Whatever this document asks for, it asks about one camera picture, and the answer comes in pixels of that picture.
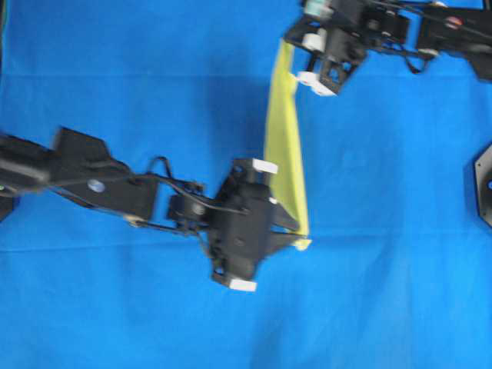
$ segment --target black cable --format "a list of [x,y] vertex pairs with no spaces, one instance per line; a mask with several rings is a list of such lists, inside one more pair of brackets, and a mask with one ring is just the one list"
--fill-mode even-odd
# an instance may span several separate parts
[[[197,204],[200,204],[201,206],[211,209],[211,210],[216,210],[216,211],[225,211],[228,213],[233,213],[233,214],[248,214],[247,210],[238,210],[238,209],[233,209],[233,208],[226,208],[222,206],[217,206],[217,205],[212,205],[209,204],[205,201],[202,201],[200,198],[195,196],[194,194],[189,193],[185,189],[181,188],[179,185],[176,183],[183,183],[183,181],[175,180],[173,178],[166,178],[162,177],[160,175],[156,175],[153,173],[146,174],[146,175],[134,175],[134,174],[129,174],[129,175],[122,175],[122,176],[111,176],[111,177],[97,177],[97,176],[91,176],[90,178],[78,178],[78,179],[73,179],[73,180],[66,180],[66,181],[54,181],[54,182],[49,182],[47,184],[44,184],[42,186],[34,187],[34,188],[29,188],[29,192],[36,192],[36,191],[42,191],[46,188],[55,188],[55,187],[67,187],[67,186],[75,186],[75,185],[83,185],[87,183],[87,181],[90,181],[91,179],[97,180],[97,181],[102,181],[102,182],[115,182],[115,181],[127,181],[127,180],[154,180],[158,181],[160,183],[164,183],[168,185],[169,187],[173,188],[176,190],[177,193],[190,198]],[[19,192],[14,192],[14,191],[9,191],[5,192],[0,191],[0,197],[3,198],[16,198],[22,194],[21,191]]]
[[[439,22],[439,23],[442,23],[444,25],[448,24],[448,21],[446,21],[446,19],[442,19],[442,18],[434,17],[432,15],[425,14],[421,10],[418,10],[412,6],[409,6],[409,5],[391,4],[391,3],[387,3],[387,2],[379,2],[377,0],[368,0],[368,2],[370,2],[371,4],[374,4],[374,5],[380,5],[380,6],[384,6],[387,8],[395,8],[395,9],[405,10],[407,12],[419,15],[422,18],[427,18],[431,21]],[[485,32],[482,32],[482,31],[478,31],[475,28],[471,28],[471,27],[467,27],[466,25],[462,25],[462,26],[460,26],[459,29],[460,29],[460,31],[465,31],[465,32],[472,33],[474,35],[492,40],[492,35],[487,34]]]
[[[169,232],[172,234],[180,234],[182,236],[188,235],[188,233],[186,231],[181,231],[178,228],[166,227],[166,226],[160,225],[160,224],[149,223],[148,221],[136,221],[135,226],[142,227],[142,228],[155,229],[156,231]],[[201,236],[200,232],[196,231],[196,230],[192,230],[191,235],[195,236],[198,239],[198,242],[200,244],[200,248],[202,249],[204,254],[209,258],[210,252],[208,251],[207,244],[204,241],[203,237]]]
[[407,65],[408,69],[412,72],[412,74],[419,75],[420,73],[424,72],[427,69],[427,65],[429,64],[429,60],[428,59],[425,59],[425,58],[423,59],[424,60],[424,64],[422,65],[422,68],[419,69],[419,68],[417,68],[416,66],[414,66],[411,63],[410,58],[406,54],[407,53],[407,50],[405,49],[405,47],[402,44],[398,44],[398,46],[400,46],[401,51],[404,53],[402,55],[403,56],[403,59],[405,60],[405,64]]
[[148,167],[147,167],[147,173],[151,173],[152,172],[152,168],[155,166],[155,164],[160,161],[162,163],[162,165],[164,165],[164,168],[166,170],[166,175],[169,177],[169,178],[172,178],[172,179],[175,179],[173,176],[172,176],[172,172],[171,172],[171,164],[169,163],[169,160],[165,157],[165,156],[156,156],[155,158],[153,158],[151,160],[150,163],[148,163]]

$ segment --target wire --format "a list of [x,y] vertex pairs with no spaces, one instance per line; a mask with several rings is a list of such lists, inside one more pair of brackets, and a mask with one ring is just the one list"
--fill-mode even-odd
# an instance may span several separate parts
[[[407,12],[414,13],[416,15],[419,15],[422,18],[427,18],[427,19],[429,19],[431,21],[439,22],[439,23],[442,23],[444,25],[447,25],[448,24],[448,21],[446,21],[446,19],[442,19],[442,18],[439,18],[439,17],[434,17],[433,15],[428,15],[425,12],[422,12],[421,10],[418,10],[418,9],[412,7],[412,6],[409,6],[409,5],[391,4],[391,3],[387,3],[387,2],[379,2],[377,0],[368,0],[368,1],[371,4],[374,4],[374,5],[380,5],[380,6],[384,6],[384,7],[387,7],[387,8],[396,8],[396,9],[405,10]],[[460,30],[461,31],[468,32],[468,33],[472,33],[474,35],[477,35],[477,36],[480,36],[480,37],[483,37],[483,38],[486,38],[486,39],[489,39],[489,40],[492,40],[492,35],[487,34],[485,32],[482,32],[482,31],[478,31],[475,28],[467,27],[466,25],[460,26]]]
[[[216,210],[216,211],[224,211],[228,213],[233,213],[233,214],[242,214],[246,215],[249,213],[248,210],[239,210],[239,209],[233,209],[233,208],[227,208],[223,206],[218,206],[218,205],[212,205],[209,204],[194,194],[189,193],[185,189],[181,188],[177,183],[186,183],[183,181],[175,180],[173,178],[166,178],[162,177],[160,175],[156,175],[154,173],[146,174],[146,175],[134,175],[134,174],[128,174],[128,175],[121,175],[121,176],[111,176],[111,177],[97,177],[97,176],[91,176],[90,178],[78,178],[78,179],[73,179],[73,180],[66,180],[66,181],[54,181],[54,182],[49,182],[44,185],[40,185],[37,187],[29,188],[29,192],[36,192],[36,191],[42,191],[46,188],[54,188],[54,187],[68,187],[68,186],[75,186],[75,185],[83,185],[87,183],[87,181],[90,181],[91,179],[97,180],[97,181],[102,181],[102,182],[115,182],[115,181],[127,181],[127,180],[154,180],[158,181],[160,183],[164,183],[168,185],[169,187],[173,188],[176,190],[177,193],[185,196],[186,198],[190,198],[197,204],[200,204],[201,206],[211,209],[211,210]],[[16,198],[19,195],[22,194],[22,191],[12,191],[8,190],[8,192],[5,191],[0,191],[0,197],[3,198]]]
[[[179,228],[166,227],[160,224],[149,223],[148,221],[136,221],[134,224],[137,227],[155,229],[156,231],[164,231],[172,234],[180,234],[182,236],[188,235],[187,231],[181,231]],[[207,243],[204,241],[200,232],[197,230],[191,230],[191,235],[195,236],[198,239],[201,250],[207,256],[207,258],[210,258],[211,256],[210,256],[210,252],[208,251]]]
[[157,156],[157,157],[153,158],[151,160],[151,162],[148,163],[147,173],[151,173],[152,172],[152,168],[157,164],[158,161],[160,161],[162,163],[162,165],[164,165],[164,168],[166,170],[166,175],[169,178],[175,179],[172,176],[171,164],[169,163],[169,160],[166,157],[164,157],[164,156]]

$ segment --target blue tablecloth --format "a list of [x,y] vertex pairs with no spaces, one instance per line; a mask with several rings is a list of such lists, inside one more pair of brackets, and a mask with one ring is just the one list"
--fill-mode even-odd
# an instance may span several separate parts
[[[135,171],[165,155],[213,195],[233,158],[261,157],[299,14],[295,0],[10,0],[0,127],[47,146],[59,126],[83,131]],[[0,224],[0,368],[489,368],[492,237],[472,162],[491,97],[445,55],[413,76],[371,54],[336,98],[300,87],[314,241],[264,262],[255,294],[211,282],[193,239],[25,196]]]

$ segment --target yellow cloth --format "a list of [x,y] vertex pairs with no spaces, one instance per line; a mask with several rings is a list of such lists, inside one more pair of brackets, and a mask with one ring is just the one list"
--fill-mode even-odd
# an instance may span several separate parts
[[[300,228],[295,233],[308,236],[308,205],[295,108],[298,82],[291,74],[293,54],[294,47],[282,40],[271,77],[264,159],[278,165],[278,174],[272,176],[271,187],[276,199],[299,222]],[[310,243],[311,240],[304,238],[294,246],[305,250]]]

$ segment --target blue cloth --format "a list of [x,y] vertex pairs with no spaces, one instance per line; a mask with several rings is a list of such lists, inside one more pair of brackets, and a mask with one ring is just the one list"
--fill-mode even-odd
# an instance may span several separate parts
[[[44,145],[83,131],[135,171],[165,155],[213,195],[233,158],[261,157],[298,16],[295,0],[10,0],[1,129]],[[264,262],[255,294],[211,282],[193,239],[25,196],[0,224],[0,368],[489,368],[471,164],[491,92],[446,55],[413,76],[371,54],[337,98],[300,87],[314,241]]]

